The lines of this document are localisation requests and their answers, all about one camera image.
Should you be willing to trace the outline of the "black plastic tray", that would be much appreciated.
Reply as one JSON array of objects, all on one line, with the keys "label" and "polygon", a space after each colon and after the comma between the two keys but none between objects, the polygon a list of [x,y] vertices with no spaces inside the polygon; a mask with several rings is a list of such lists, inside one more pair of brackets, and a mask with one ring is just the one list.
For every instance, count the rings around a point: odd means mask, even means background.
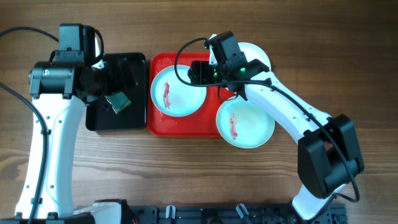
[{"label": "black plastic tray", "polygon": [[86,107],[85,125],[90,131],[142,129],[146,126],[148,76],[144,54],[139,52],[108,54],[104,56],[104,63],[124,57],[130,61],[137,81],[136,86],[123,91],[130,99],[131,105],[116,114],[104,96],[97,99]]}]

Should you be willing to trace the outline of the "light blue plate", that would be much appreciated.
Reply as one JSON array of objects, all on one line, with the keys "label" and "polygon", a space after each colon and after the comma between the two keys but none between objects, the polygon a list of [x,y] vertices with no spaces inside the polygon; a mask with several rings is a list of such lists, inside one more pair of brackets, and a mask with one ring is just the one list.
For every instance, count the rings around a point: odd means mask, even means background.
[{"label": "light blue plate", "polygon": [[239,96],[221,104],[216,114],[216,127],[231,145],[252,149],[270,140],[275,120],[265,110]]},{"label": "light blue plate", "polygon": [[153,79],[150,97],[155,107],[163,114],[173,117],[188,116],[204,103],[207,90],[182,83],[176,76],[174,66],[161,70]]}]

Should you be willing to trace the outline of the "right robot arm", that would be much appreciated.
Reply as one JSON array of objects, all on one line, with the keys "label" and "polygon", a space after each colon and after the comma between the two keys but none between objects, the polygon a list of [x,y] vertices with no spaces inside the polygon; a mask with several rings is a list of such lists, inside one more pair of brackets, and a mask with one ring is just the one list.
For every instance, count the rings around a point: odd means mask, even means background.
[{"label": "right robot arm", "polygon": [[188,73],[194,87],[225,87],[259,106],[297,143],[302,186],[291,201],[295,221],[310,223],[336,197],[359,201],[355,177],[364,170],[354,123],[346,115],[332,117],[284,86],[260,47],[238,42],[231,31],[201,37],[207,61],[194,61]]}]

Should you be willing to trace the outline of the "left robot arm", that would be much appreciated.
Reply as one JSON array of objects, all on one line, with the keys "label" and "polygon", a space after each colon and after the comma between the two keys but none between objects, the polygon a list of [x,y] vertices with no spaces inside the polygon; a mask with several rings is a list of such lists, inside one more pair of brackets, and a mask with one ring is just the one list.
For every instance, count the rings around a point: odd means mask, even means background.
[{"label": "left robot arm", "polygon": [[29,73],[34,109],[25,187],[15,217],[37,222],[73,216],[72,166],[76,134],[85,106],[135,85],[131,72],[99,67],[100,32],[83,24],[62,24],[54,61],[37,62]]}]

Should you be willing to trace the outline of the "white plate top right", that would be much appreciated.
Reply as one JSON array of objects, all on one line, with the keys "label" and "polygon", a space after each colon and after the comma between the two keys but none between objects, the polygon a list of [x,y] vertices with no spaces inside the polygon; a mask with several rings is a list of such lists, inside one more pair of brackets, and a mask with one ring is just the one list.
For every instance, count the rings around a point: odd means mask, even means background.
[{"label": "white plate top right", "polygon": [[260,47],[248,42],[239,42],[238,45],[240,50],[244,52],[248,62],[258,59],[263,64],[267,65],[269,69],[271,69],[271,61],[265,51],[263,51]]}]

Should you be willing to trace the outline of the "green yellow sponge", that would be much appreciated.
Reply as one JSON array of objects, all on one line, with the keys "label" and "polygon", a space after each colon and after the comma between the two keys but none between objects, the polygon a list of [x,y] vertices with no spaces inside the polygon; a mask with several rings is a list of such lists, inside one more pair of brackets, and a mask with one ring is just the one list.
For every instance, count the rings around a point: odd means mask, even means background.
[{"label": "green yellow sponge", "polygon": [[131,105],[130,99],[124,92],[119,92],[114,95],[105,96],[108,103],[112,106],[113,111],[118,114],[122,110]]}]

